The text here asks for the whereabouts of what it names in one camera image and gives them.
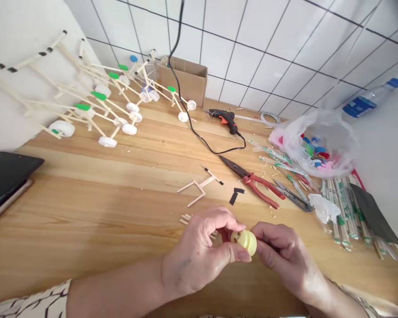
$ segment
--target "wooden table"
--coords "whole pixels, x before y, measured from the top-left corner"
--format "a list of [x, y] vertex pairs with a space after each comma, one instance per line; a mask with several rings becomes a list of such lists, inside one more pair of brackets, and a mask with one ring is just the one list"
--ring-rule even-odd
[[[117, 100], [124, 105], [120, 97]], [[100, 146], [97, 131], [88, 132], [76, 125], [71, 138], [58, 140], [43, 132], [18, 150], [46, 162], [34, 174], [35, 184], [0, 218], [0, 301], [167, 252], [184, 230], [179, 224], [181, 214], [200, 213], [222, 204], [248, 228], [257, 221], [293, 227], [329, 278], [398, 305], [398, 261], [389, 257], [379, 260], [374, 249], [362, 242], [352, 242], [351, 253], [343, 250], [322, 230], [314, 213], [304, 213], [266, 189], [263, 191], [280, 203], [280, 210], [271, 212], [249, 188], [230, 206], [233, 188], [242, 187], [239, 178], [205, 147], [187, 123], [177, 119], [178, 109], [163, 98], [142, 103], [140, 108], [143, 121], [137, 125], [137, 135], [118, 133], [116, 148]], [[228, 109], [229, 105], [206, 100], [208, 108]], [[257, 115], [235, 107], [231, 110], [249, 117]], [[241, 146], [240, 138], [230, 135], [220, 120], [210, 120], [200, 108], [191, 115], [198, 121], [194, 128], [214, 150]], [[106, 132], [114, 128], [97, 121]], [[236, 122], [247, 141], [268, 145], [270, 129], [252, 121]], [[259, 160], [260, 155], [265, 153], [253, 152], [248, 144], [245, 150], [225, 156], [269, 179], [275, 171]], [[224, 185], [210, 183], [205, 188], [206, 197], [186, 208], [199, 190], [176, 191], [193, 179], [207, 179], [204, 167]], [[277, 178], [290, 184], [284, 176]], [[150, 316], [305, 313], [304, 305], [254, 256], [252, 263], [229, 265], [202, 291]]]

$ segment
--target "yellow bottle cap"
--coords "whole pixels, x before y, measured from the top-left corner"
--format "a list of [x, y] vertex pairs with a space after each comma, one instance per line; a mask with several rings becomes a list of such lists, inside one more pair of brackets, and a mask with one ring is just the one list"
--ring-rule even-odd
[[256, 237], [251, 231], [243, 230], [242, 232], [233, 232], [230, 240], [242, 245], [249, 252], [250, 256], [255, 254]]

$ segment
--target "cardboard box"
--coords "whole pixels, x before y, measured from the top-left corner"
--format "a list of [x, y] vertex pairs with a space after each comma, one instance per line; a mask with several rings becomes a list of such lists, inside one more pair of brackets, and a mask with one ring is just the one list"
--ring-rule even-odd
[[[196, 106], [203, 107], [205, 99], [205, 90], [207, 87], [208, 68], [193, 62], [189, 62], [177, 57], [171, 57], [171, 66], [177, 74], [180, 82], [181, 96], [185, 100], [194, 100]], [[173, 86], [178, 93], [177, 81], [171, 69], [165, 64], [158, 64], [158, 72], [162, 86]]]

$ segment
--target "left hand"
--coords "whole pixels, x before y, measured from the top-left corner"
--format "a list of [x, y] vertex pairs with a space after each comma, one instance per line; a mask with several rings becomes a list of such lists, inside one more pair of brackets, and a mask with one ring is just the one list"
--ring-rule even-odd
[[215, 230], [226, 236], [228, 231], [242, 231], [245, 228], [223, 206], [193, 216], [180, 241], [164, 256], [161, 273], [164, 288], [175, 293], [176, 297], [189, 295], [217, 278], [227, 264], [250, 262], [252, 259], [248, 251], [241, 245], [224, 242], [213, 247], [209, 238]]

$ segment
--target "white tiled wall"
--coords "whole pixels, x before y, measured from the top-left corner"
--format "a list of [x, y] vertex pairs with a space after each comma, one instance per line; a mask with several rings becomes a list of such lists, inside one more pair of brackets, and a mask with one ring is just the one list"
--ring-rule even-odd
[[[288, 119], [336, 108], [398, 77], [398, 0], [378, 2], [185, 0], [174, 55], [208, 67], [209, 98]], [[103, 64], [175, 44], [181, 0], [66, 3]]]

